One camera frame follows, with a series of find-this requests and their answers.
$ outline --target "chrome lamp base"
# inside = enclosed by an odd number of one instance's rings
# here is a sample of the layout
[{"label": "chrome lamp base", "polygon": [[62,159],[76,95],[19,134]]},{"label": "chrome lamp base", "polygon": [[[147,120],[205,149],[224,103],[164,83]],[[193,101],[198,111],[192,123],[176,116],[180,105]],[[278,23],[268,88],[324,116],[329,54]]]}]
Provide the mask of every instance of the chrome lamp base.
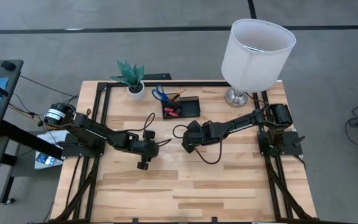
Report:
[{"label": "chrome lamp base", "polygon": [[248,101],[248,96],[245,92],[237,91],[234,87],[230,87],[224,98],[226,103],[232,107],[241,107]]}]

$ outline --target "wooden table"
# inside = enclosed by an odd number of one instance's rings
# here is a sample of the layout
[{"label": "wooden table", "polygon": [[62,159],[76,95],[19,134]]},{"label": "wooden table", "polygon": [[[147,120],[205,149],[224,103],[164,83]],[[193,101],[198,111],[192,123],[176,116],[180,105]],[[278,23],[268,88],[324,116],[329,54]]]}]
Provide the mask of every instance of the wooden table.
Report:
[{"label": "wooden table", "polygon": [[[93,108],[98,82],[83,82],[77,111],[86,113]],[[193,118],[163,120],[161,104],[146,87],[144,101],[132,101],[123,87],[113,87],[109,99],[107,126],[114,130],[139,129],[150,113],[155,113],[149,129],[156,132],[156,141],[173,138],[172,129],[178,124],[189,124]],[[166,93],[175,93],[183,87],[166,87]],[[226,104],[227,87],[186,87],[182,96],[199,96],[201,124],[207,120],[225,122],[250,113],[255,109],[252,100],[241,107]],[[288,104],[283,83],[277,82],[267,91],[270,103]],[[103,105],[99,104],[98,121]],[[220,222],[274,220],[264,158],[259,154],[257,127],[230,135],[223,142],[221,162],[205,164],[197,153],[188,154],[181,139],[173,139],[160,148],[160,154],[149,164],[149,170],[136,168],[140,156],[126,154],[106,146],[99,165],[98,181],[93,204],[92,222]],[[177,129],[177,135],[184,129]],[[219,144],[199,147],[209,161],[215,161]],[[303,164],[293,156],[282,156],[289,191],[310,215],[315,216],[308,180]],[[68,187],[76,158],[66,159],[56,193],[52,216],[59,215],[66,202]],[[73,191],[77,190],[81,164],[77,170]],[[282,195],[278,198],[285,216]],[[80,218],[85,215],[86,200],[81,206]]]}]

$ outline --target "floor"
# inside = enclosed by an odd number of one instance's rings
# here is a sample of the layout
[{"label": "floor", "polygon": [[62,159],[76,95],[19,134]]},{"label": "floor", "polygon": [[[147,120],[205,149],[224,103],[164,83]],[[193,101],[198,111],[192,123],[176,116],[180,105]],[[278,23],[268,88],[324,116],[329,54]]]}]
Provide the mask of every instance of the floor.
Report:
[{"label": "floor", "polygon": [[[322,220],[358,223],[358,147],[344,133],[358,106],[358,1],[255,0],[254,5],[258,19],[288,26],[297,38],[280,79],[295,126],[306,136],[302,146],[317,214]],[[230,26],[250,15],[246,0],[0,0],[0,60],[22,59],[23,75],[70,94],[79,92],[83,80],[117,75],[116,60],[145,65],[146,73],[168,72],[177,80],[222,79],[229,31],[112,28]],[[89,30],[62,30],[81,28]],[[15,93],[37,113],[69,98],[22,78]],[[17,98],[12,102],[19,105]],[[5,119],[39,130],[11,110]],[[358,129],[349,135],[358,142]],[[0,192],[6,173],[2,166]],[[17,202],[0,205],[0,223],[41,222],[59,174],[50,169],[42,176],[16,179],[11,197]]]}]

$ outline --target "scissors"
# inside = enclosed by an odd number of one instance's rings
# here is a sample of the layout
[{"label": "scissors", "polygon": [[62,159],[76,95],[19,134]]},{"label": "scissors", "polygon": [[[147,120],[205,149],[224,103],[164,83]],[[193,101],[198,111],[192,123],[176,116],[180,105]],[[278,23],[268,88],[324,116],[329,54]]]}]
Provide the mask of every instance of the scissors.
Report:
[{"label": "scissors", "polygon": [[152,90],[152,94],[155,99],[161,102],[169,102],[169,97],[165,94],[164,88],[162,85],[157,85],[154,90]]}]

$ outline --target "table lamp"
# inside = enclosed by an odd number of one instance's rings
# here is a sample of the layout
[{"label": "table lamp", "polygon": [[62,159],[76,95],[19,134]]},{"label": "table lamp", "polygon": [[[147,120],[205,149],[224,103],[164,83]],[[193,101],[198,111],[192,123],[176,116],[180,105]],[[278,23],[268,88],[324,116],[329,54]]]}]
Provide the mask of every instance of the table lamp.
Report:
[{"label": "table lamp", "polygon": [[270,88],[287,61],[295,36],[282,26],[257,19],[233,23],[222,62],[222,74],[230,84],[226,102],[240,107],[247,102],[246,92]]}]

